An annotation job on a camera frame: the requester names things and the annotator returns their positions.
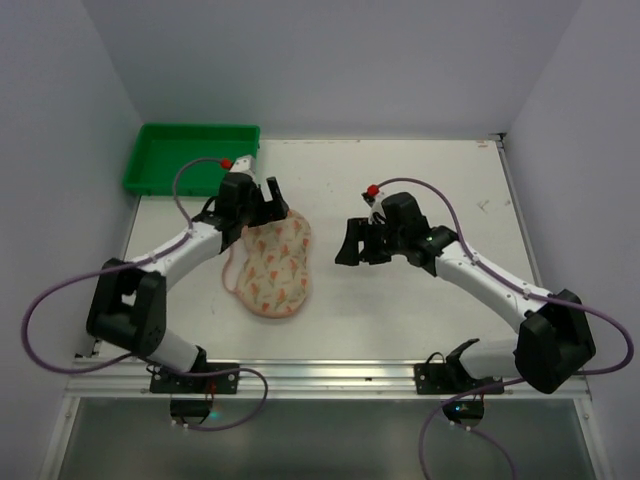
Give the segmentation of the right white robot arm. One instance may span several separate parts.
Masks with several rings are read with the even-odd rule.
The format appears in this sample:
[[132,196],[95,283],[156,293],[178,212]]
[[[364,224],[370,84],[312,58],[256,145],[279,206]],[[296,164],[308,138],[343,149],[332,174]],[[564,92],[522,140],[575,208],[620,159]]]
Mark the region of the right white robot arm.
[[416,388],[462,393],[498,381],[521,378],[544,394],[555,392],[596,353],[591,329],[577,295],[552,293],[509,274],[489,274],[492,263],[466,251],[460,236],[446,226],[430,226],[416,199],[407,192],[390,196],[371,186],[362,195],[367,217],[347,221],[338,265],[379,265],[403,256],[407,262],[447,281],[496,313],[515,332],[513,340],[483,342],[472,338],[439,363],[425,361],[414,368]]

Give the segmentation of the floral fabric laundry bag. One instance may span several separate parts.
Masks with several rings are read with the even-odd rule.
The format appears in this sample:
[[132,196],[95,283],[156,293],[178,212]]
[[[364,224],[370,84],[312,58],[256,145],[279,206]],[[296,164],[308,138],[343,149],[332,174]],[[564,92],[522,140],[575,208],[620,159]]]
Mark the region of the floral fabric laundry bag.
[[245,227],[239,243],[246,259],[234,284],[227,281],[234,249],[224,264],[221,281],[250,312],[269,319],[295,315],[311,291],[309,254],[312,230],[308,220],[291,210],[282,220]]

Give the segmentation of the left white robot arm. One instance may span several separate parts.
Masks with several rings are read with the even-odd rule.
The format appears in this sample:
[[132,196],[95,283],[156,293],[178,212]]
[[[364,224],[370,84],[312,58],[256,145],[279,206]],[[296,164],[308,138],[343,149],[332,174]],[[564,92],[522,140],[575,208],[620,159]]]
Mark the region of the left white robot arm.
[[284,219],[289,206],[278,181],[267,179],[271,198],[246,173],[228,173],[213,209],[188,219],[184,233],[137,260],[103,265],[86,330],[98,340],[173,374],[202,377],[206,352],[167,327],[167,294],[195,268],[225,252],[249,227]]

